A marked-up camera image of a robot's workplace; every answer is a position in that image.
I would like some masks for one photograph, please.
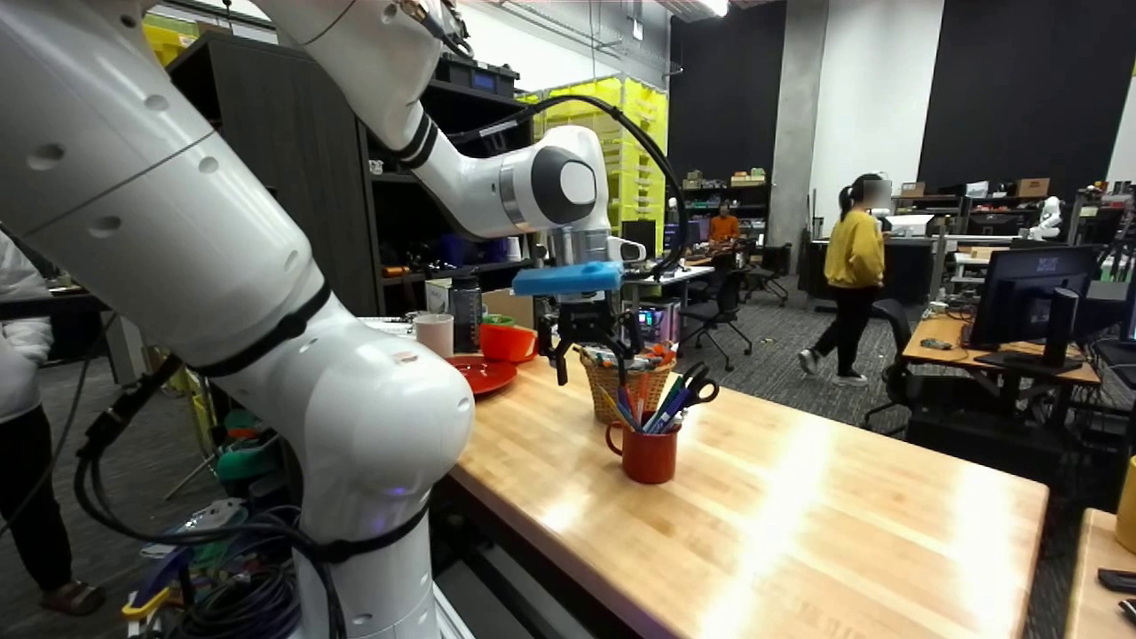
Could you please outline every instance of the floor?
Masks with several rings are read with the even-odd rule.
[[[809,344],[828,320],[831,320],[828,312],[814,312],[801,302],[791,302],[788,311],[750,302],[743,306],[743,326],[756,341],[756,352],[750,358],[737,357],[733,373],[720,373],[720,361],[711,347],[692,352],[692,358],[707,358],[720,373],[720,384],[733,390],[750,390],[780,405],[831,416],[838,423],[860,423],[866,408],[885,403],[885,384],[875,378],[891,361],[896,344],[885,322],[872,322],[866,331],[864,352],[860,352],[860,369],[868,378],[866,387],[806,382],[800,373],[795,352]],[[67,405],[76,398],[77,369],[83,367],[72,361],[42,373],[42,398],[57,434],[67,423]],[[72,499],[76,449],[83,443],[86,423],[91,423],[91,416],[108,408],[110,398],[113,398],[110,369],[103,358],[96,358],[77,403],[76,430],[57,463],[57,499],[65,505],[65,518],[76,541],[76,572],[103,583],[117,608],[128,596],[128,590],[148,574],[154,566],[142,557],[138,544],[87,521]],[[196,508],[221,499],[210,475],[196,475],[181,494],[168,499],[174,482],[199,467],[199,458],[203,458],[203,449],[196,441],[184,403],[163,390],[157,403],[148,403],[148,408],[110,453],[108,487],[110,487],[110,499],[117,501],[117,513],[142,529],[181,526]],[[1053,505],[1052,537],[1036,566],[1036,590],[1031,603],[1031,635],[1036,639],[1061,635],[1065,628],[1074,521],[1079,521],[1079,505],[1072,501]],[[500,551],[492,551],[489,560],[500,566],[509,574],[525,579]],[[0,579],[0,639],[125,635],[125,624],[117,623],[113,608],[108,608],[87,623],[40,615],[34,590],[19,566],[10,541],[0,541],[0,574],[5,574]],[[448,574],[439,574],[439,587],[474,635],[492,635],[492,639],[525,635],[522,624],[509,618],[509,610],[474,583],[468,570],[463,566],[451,570]],[[584,635],[563,610],[555,610],[555,624],[562,628],[562,635]]]

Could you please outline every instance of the red bowl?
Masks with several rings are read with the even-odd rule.
[[[511,322],[487,322],[479,331],[487,361],[529,361],[535,357],[535,331]]]

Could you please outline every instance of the computer screen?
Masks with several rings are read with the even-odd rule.
[[[969,347],[997,352],[1003,341],[1046,341],[1045,361],[1065,361],[1074,306],[1093,275],[1093,248],[993,253],[969,326]]]

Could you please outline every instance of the black pants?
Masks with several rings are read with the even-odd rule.
[[[828,289],[828,293],[838,302],[838,318],[828,322],[814,352],[831,357],[831,347],[838,347],[838,378],[853,378],[860,333],[866,320],[872,320],[875,289]]]
[[[34,492],[45,467],[50,423],[42,408],[0,423],[0,516],[10,526],[14,551],[21,555],[42,592],[72,583],[72,541],[60,518],[60,505],[50,492],[50,479],[42,479],[42,487]]]

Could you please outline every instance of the blue part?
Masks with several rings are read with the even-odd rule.
[[[584,294],[584,293],[618,293],[623,281],[621,264],[571,264],[551,271],[522,271],[511,281],[515,294]]]

